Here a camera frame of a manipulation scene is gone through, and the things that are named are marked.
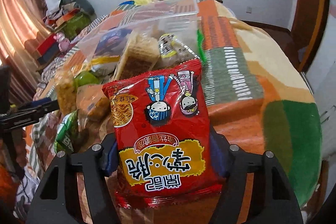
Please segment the red instant noodle snack bag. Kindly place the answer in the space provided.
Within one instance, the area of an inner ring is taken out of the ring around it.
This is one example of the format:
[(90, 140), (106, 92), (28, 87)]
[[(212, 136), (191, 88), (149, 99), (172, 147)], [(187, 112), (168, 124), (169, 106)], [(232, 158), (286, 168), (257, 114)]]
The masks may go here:
[(220, 192), (197, 59), (105, 84), (120, 159), (120, 207), (157, 207)]

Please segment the green white snack bag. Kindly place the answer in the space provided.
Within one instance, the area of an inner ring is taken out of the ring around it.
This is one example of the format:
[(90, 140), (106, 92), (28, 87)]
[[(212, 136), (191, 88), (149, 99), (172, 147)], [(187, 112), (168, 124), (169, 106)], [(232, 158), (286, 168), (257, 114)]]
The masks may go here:
[(54, 141), (54, 151), (65, 151), (67, 154), (74, 153), (74, 145), (78, 139), (78, 112), (77, 110), (67, 114), (57, 127)]

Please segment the clear plastic storage box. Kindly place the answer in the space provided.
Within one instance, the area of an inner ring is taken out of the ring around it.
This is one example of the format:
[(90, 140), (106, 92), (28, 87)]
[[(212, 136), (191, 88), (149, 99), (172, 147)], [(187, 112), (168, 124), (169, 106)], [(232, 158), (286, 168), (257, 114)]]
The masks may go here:
[(114, 28), (128, 28), (156, 39), (164, 34), (176, 35), (199, 55), (198, 12), (197, 0), (166, 0), (132, 7), (104, 19), (77, 43), (77, 47), (86, 60), (91, 61), (103, 35)]

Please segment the patchwork striped bed blanket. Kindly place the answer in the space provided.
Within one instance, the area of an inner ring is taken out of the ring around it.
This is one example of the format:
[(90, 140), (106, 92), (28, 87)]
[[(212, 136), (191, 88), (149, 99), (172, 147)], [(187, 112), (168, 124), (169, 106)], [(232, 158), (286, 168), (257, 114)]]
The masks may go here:
[[(202, 87), (211, 124), (252, 153), (275, 153), (300, 207), (321, 169), (322, 133), (314, 98), (295, 67), (264, 30), (238, 19), (216, 0), (197, 0), (207, 62)], [(42, 175), (54, 154), (57, 113), (27, 128), (29, 174)], [(206, 223), (218, 200), (122, 209), (122, 223)]]

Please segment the pink plush toy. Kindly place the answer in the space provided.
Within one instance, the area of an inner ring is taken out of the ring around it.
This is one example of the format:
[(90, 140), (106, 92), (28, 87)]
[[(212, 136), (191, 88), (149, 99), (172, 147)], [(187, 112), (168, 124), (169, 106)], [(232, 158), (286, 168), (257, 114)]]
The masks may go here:
[(54, 39), (58, 43), (60, 52), (66, 52), (69, 50), (70, 41), (62, 32), (58, 32), (57, 34), (54, 34)]

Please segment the clothes pile on chair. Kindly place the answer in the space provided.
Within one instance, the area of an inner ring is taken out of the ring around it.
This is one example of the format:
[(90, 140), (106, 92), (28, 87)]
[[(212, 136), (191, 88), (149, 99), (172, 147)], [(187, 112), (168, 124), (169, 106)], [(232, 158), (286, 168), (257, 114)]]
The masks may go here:
[(44, 24), (54, 33), (63, 33), (73, 40), (97, 18), (88, 0), (59, 0), (46, 12)]

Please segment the brown wooden door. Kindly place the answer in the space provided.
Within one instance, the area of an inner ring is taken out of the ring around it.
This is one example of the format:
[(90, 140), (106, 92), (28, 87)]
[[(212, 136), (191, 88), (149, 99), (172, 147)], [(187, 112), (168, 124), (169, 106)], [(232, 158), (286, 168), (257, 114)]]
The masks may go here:
[(306, 72), (312, 64), (326, 28), (330, 0), (297, 0), (291, 36), (302, 59), (296, 66)]

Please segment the red and black boxes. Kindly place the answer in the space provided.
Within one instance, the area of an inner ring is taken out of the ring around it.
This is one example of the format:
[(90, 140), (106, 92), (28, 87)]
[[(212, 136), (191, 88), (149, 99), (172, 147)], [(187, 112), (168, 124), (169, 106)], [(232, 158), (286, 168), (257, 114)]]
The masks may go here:
[(55, 34), (51, 34), (40, 46), (38, 46), (37, 53), (40, 55), (37, 59), (39, 65), (49, 63), (60, 53), (59, 44), (55, 39)]

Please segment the blue red biscuit bag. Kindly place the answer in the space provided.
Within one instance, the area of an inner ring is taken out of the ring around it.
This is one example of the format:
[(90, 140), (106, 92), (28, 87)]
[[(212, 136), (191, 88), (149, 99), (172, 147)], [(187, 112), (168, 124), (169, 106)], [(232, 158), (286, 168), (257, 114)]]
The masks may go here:
[(120, 56), (131, 32), (132, 30), (128, 28), (114, 28), (109, 30), (100, 38), (93, 57)]

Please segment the orange brown curtain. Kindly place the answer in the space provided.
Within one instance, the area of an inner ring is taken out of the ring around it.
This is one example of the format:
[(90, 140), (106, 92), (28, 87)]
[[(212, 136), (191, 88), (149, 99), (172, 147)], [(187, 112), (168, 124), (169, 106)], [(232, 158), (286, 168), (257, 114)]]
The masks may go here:
[(50, 35), (46, 11), (46, 0), (1, 0), (1, 62), (10, 67), (9, 98), (16, 105), (32, 100), (41, 80), (37, 49)]

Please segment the clear bag of fried snacks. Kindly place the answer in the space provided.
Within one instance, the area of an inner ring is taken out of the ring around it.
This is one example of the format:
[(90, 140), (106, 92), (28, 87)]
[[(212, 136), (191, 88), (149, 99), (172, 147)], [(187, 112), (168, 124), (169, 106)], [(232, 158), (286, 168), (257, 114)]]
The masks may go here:
[(61, 113), (67, 115), (75, 111), (77, 87), (71, 71), (64, 69), (56, 71), (55, 90)]

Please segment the wafer biscuit pack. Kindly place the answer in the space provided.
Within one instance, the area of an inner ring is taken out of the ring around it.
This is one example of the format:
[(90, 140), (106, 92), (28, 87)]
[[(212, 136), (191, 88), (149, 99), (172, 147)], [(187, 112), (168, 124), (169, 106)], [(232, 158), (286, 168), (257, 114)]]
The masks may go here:
[(159, 58), (158, 40), (132, 31), (114, 71), (113, 80), (129, 79), (151, 71)]

